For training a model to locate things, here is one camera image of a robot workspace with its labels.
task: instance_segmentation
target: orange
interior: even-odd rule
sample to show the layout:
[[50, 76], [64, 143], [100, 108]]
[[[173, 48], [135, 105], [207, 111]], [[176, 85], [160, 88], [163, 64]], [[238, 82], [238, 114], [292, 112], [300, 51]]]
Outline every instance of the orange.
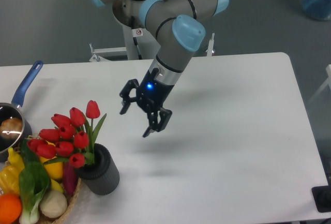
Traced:
[[22, 203], [15, 194], [3, 194], [0, 196], [0, 224], [14, 222], [22, 212]]

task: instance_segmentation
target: purple eggplant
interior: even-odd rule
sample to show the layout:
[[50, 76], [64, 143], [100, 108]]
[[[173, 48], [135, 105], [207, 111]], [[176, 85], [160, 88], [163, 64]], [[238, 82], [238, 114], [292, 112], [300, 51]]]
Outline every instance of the purple eggplant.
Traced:
[[78, 183], [78, 176], [76, 175], [73, 167], [69, 162], [64, 163], [63, 171], [63, 186], [64, 190], [71, 196], [73, 196]]

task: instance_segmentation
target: black vase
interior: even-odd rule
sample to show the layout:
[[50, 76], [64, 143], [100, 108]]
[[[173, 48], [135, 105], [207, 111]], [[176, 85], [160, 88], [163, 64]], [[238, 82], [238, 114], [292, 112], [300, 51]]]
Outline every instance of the black vase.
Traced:
[[106, 147], [94, 145], [95, 164], [75, 168], [75, 173], [97, 195], [108, 195], [119, 183], [118, 169]]

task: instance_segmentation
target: fake vegetable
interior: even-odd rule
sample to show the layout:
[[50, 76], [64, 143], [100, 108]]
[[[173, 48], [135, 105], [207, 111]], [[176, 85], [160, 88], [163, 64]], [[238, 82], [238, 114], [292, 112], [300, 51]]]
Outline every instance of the fake vegetable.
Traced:
[[20, 224], [35, 224], [39, 219], [38, 205], [50, 187], [50, 178], [41, 163], [30, 162], [21, 172], [19, 182], [23, 205]]
[[15, 166], [6, 166], [0, 171], [0, 188], [4, 193], [20, 195], [19, 174], [20, 170]]
[[49, 218], [57, 218], [67, 210], [66, 197], [57, 190], [48, 191], [40, 203], [41, 212]]
[[0, 223], [10, 224], [14, 222], [22, 212], [22, 203], [15, 194], [3, 194], [0, 196]]
[[76, 175], [73, 167], [69, 162], [64, 164], [64, 173], [63, 173], [63, 187], [66, 192], [73, 196], [74, 191], [76, 190], [78, 182], [78, 176]]
[[21, 155], [16, 153], [12, 147], [8, 149], [8, 154], [8, 161], [10, 164], [15, 166], [21, 172], [24, 169], [24, 162]]
[[57, 191], [63, 193], [63, 189], [62, 189], [61, 185], [53, 179], [51, 179], [51, 189], [54, 189], [54, 190], [57, 190]]
[[28, 139], [24, 139], [20, 144], [21, 157], [25, 165], [29, 162], [39, 162], [39, 157], [27, 146], [28, 141]]
[[[40, 157], [40, 162], [44, 163], [49, 159]], [[48, 176], [54, 180], [61, 180], [63, 177], [63, 162], [52, 163], [44, 166]]]

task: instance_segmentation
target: gray floor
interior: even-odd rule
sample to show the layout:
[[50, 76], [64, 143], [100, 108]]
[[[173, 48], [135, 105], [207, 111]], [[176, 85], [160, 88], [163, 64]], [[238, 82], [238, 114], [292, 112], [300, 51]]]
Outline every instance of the gray floor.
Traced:
[[[299, 0], [230, 0], [225, 12], [203, 24], [207, 35], [197, 55], [204, 55], [212, 33], [217, 55], [287, 53], [307, 108], [308, 99], [327, 77], [331, 21], [306, 17]], [[94, 48], [124, 46], [112, 6], [97, 8], [90, 0], [0, 0], [0, 66], [32, 64], [37, 59], [47, 64], [87, 62], [90, 42]], [[312, 121], [320, 113], [323, 109], [311, 113]], [[313, 131], [316, 137], [324, 132]], [[323, 158], [331, 157], [330, 141], [330, 136], [317, 139], [318, 145], [323, 144], [319, 145]]]

